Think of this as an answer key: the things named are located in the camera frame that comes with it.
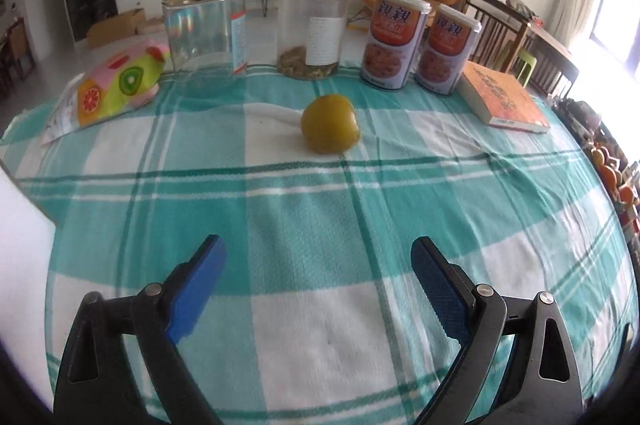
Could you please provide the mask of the teal checkered tablecloth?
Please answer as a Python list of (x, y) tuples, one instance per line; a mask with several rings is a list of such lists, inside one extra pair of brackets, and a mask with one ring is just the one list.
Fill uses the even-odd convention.
[[(319, 154), (300, 119), (332, 94), (352, 103), (360, 140)], [(17, 116), (1, 139), (56, 227), (50, 382), (86, 293), (137, 293), (209, 234), (226, 266), (180, 353), (229, 424), (412, 422), (458, 351), (411, 268), (422, 235), (503, 296), (550, 292), (585, 397), (639, 320), (622, 227), (559, 121), (514, 132), (414, 83), (383, 92), (352, 69), (300, 82), (269, 66), (210, 97), (165, 76), (147, 106), (43, 146), (50, 111)]]

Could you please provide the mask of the white cardboard box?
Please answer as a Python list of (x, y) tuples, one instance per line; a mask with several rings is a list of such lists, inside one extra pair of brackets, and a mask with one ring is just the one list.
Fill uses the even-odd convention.
[(1, 172), (1, 345), (44, 406), (53, 405), (46, 349), (47, 278), (55, 224)]

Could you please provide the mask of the orange book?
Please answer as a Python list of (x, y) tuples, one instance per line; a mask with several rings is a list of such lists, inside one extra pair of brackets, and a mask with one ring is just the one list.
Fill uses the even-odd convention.
[(468, 61), (457, 92), (487, 126), (545, 134), (550, 125), (532, 96), (508, 73)]

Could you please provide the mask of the fruit basket on sideboard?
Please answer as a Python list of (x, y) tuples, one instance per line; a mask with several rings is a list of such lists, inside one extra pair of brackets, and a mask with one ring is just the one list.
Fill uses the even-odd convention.
[(605, 191), (613, 202), (622, 204), (624, 208), (639, 204), (637, 191), (634, 190), (630, 180), (623, 181), (623, 175), (611, 161), (608, 150), (602, 146), (592, 146), (589, 157)]

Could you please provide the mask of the small yellow-green pear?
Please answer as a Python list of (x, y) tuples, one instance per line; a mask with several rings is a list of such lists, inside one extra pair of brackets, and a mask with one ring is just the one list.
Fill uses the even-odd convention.
[(319, 154), (340, 154), (360, 140), (356, 112), (342, 95), (321, 96), (309, 104), (300, 119), (305, 144)]

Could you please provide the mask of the fruit print snack bag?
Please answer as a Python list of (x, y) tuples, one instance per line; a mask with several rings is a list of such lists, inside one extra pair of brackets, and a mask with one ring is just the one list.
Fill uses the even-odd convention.
[(166, 44), (146, 40), (76, 76), (58, 98), (41, 145), (148, 104), (160, 90), (160, 75), (169, 58)]

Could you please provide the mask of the right porridge can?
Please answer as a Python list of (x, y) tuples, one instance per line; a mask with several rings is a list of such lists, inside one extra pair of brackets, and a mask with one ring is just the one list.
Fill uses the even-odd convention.
[(451, 94), (481, 30), (482, 24), (477, 19), (447, 5), (438, 5), (416, 65), (418, 84), (435, 94)]

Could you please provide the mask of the porridge can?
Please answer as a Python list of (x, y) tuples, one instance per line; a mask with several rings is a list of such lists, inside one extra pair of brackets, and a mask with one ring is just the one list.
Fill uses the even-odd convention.
[(432, 6), (426, 0), (375, 0), (360, 76), (386, 90), (405, 86)]
[(438, 5), (416, 65), (418, 84), (435, 94), (451, 94), (481, 30), (482, 24), (477, 19), (447, 5)]

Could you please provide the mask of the dark wooden chair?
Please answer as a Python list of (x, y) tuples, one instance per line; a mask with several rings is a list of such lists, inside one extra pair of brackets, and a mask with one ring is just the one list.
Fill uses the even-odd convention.
[(500, 0), (463, 0), (462, 11), (482, 26), (470, 60), (508, 72), (526, 40), (529, 20)]

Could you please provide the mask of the left porridge can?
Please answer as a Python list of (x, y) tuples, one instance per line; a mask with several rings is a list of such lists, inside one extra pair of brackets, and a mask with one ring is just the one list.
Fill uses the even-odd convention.
[(426, 0), (375, 0), (360, 76), (386, 90), (405, 86), (432, 6)]

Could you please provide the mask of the brown cardboard box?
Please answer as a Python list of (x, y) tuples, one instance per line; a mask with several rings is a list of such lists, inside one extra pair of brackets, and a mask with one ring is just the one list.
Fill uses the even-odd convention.
[(144, 9), (136, 8), (96, 22), (87, 33), (87, 47), (96, 49), (132, 37), (137, 33), (137, 26), (145, 20)]

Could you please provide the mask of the clear jar gold lid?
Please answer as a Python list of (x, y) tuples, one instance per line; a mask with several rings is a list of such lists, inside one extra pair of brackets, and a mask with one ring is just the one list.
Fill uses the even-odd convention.
[(163, 13), (175, 78), (201, 96), (235, 85), (247, 68), (246, 6), (242, 0), (204, 0)]

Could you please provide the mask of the clear jar black lid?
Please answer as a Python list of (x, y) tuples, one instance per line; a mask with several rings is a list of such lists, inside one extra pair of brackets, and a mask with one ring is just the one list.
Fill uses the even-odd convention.
[(340, 63), (350, 0), (278, 0), (277, 69), (315, 81)]

